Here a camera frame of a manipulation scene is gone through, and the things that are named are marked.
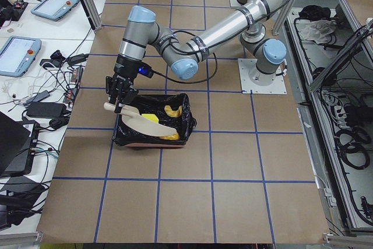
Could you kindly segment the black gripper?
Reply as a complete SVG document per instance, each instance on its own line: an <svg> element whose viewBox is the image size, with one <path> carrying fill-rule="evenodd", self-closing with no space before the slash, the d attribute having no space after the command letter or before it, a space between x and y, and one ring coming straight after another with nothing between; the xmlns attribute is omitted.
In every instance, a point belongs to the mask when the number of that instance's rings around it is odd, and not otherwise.
<svg viewBox="0 0 373 249"><path fill-rule="evenodd" d="M113 77L105 77L105 92L109 95L109 103L115 104L116 114L121 112L124 105L130 105L138 94L138 90L133 87L133 80L117 73Z"/></svg>

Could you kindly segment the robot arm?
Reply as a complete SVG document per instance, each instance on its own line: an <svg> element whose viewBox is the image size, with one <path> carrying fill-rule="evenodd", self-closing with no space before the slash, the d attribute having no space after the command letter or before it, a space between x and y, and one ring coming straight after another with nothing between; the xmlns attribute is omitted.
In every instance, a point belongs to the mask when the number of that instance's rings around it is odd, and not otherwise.
<svg viewBox="0 0 373 249"><path fill-rule="evenodd" d="M238 37L240 43L256 56L249 72L251 81L269 85L286 57L286 47L266 36L264 22L284 6L284 0L236 0L239 6L214 25L206 26L186 43L181 43L177 32L162 26L154 11L144 6L133 6L125 27L113 76L106 78L107 107L120 113L138 93L134 80L138 75L152 77L151 67L143 61L147 46L152 46L182 80L192 78L199 63L218 48Z"/></svg>

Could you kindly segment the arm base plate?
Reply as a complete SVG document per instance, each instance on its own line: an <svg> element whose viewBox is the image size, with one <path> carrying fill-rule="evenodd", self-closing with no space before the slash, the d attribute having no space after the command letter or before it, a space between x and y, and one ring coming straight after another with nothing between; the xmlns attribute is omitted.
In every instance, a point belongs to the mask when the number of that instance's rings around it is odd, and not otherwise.
<svg viewBox="0 0 373 249"><path fill-rule="evenodd" d="M276 73L263 74L256 68L257 59L239 58L241 91L243 94L287 94L280 68Z"/></svg>

